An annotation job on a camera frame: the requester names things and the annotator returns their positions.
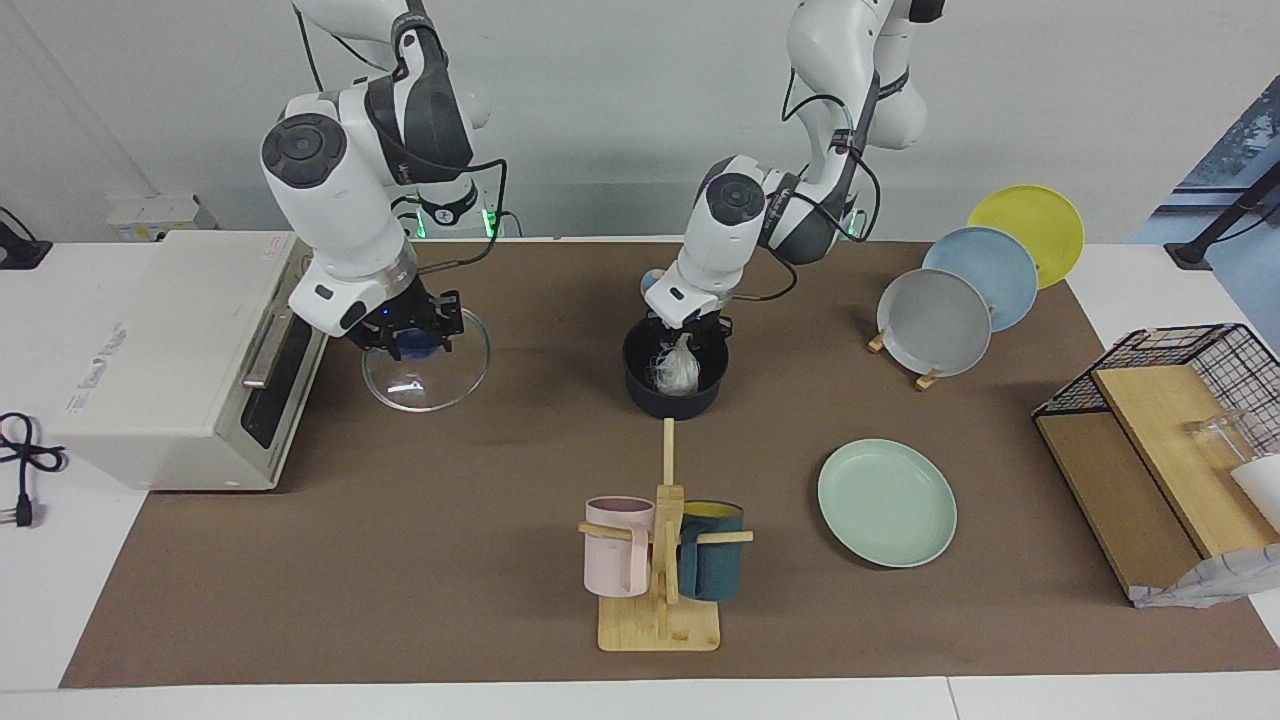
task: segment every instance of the mug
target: mug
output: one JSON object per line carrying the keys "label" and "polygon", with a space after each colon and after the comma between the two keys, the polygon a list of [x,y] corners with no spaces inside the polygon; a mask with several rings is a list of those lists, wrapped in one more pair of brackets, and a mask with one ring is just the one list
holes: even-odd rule
{"label": "mug", "polygon": [[1231,477],[1271,527],[1280,530],[1280,455],[1265,455],[1245,462],[1231,470]]}
{"label": "mug", "polygon": [[742,543],[700,546],[698,536],[741,529],[741,506],[718,500],[691,500],[685,503],[677,566],[680,594],[712,602],[737,596],[742,579]]}
{"label": "mug", "polygon": [[604,496],[586,501],[586,521],[631,530],[631,539],[585,536],[582,584],[600,597],[636,597],[649,589],[653,501]]}

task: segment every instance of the wooden shelf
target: wooden shelf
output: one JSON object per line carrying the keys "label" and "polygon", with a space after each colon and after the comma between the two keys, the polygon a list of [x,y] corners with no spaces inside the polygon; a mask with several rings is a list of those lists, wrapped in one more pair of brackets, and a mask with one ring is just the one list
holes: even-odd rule
{"label": "wooden shelf", "polygon": [[1202,559],[1110,413],[1038,418],[1120,584],[1167,588]]}
{"label": "wooden shelf", "polygon": [[1193,368],[1098,370],[1094,380],[1199,555],[1280,542],[1231,478],[1239,459],[1226,442],[1193,432],[1222,413]]}

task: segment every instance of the dark green mug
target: dark green mug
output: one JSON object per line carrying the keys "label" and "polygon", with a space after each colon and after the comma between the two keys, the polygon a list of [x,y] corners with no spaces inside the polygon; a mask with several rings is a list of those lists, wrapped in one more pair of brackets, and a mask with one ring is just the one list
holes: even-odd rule
{"label": "dark green mug", "polygon": [[704,533],[742,529],[742,509],[718,500],[690,500],[680,524],[677,574],[680,594],[723,602],[737,597],[742,580],[742,543],[698,544]]}

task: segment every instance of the wooden mug rack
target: wooden mug rack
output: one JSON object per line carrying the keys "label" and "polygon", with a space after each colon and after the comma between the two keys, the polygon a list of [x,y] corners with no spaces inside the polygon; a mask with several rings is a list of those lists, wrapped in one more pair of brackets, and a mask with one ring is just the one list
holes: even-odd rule
{"label": "wooden mug rack", "polygon": [[[637,597],[599,598],[596,642],[608,652],[705,652],[719,647],[719,606],[680,597],[676,548],[685,515],[685,488],[676,484],[676,421],[663,420],[662,484],[654,503],[653,562],[649,592]],[[631,532],[595,523],[579,523],[593,536],[631,539]],[[755,533],[705,533],[699,544],[751,542]]]}

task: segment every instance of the black pot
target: black pot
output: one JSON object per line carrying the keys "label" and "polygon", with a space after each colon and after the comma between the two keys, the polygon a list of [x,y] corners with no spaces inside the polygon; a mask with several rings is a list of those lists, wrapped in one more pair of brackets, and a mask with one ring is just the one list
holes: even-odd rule
{"label": "black pot", "polygon": [[719,395],[719,384],[728,370],[728,318],[724,331],[701,333],[696,347],[691,346],[698,359],[700,373],[698,392],[686,397],[669,397],[658,392],[649,373],[649,364],[658,355],[662,342],[671,340],[671,331],[658,318],[645,318],[631,328],[622,341],[622,359],[627,369],[627,395],[631,401],[654,418],[675,418],[687,420],[712,406]]}

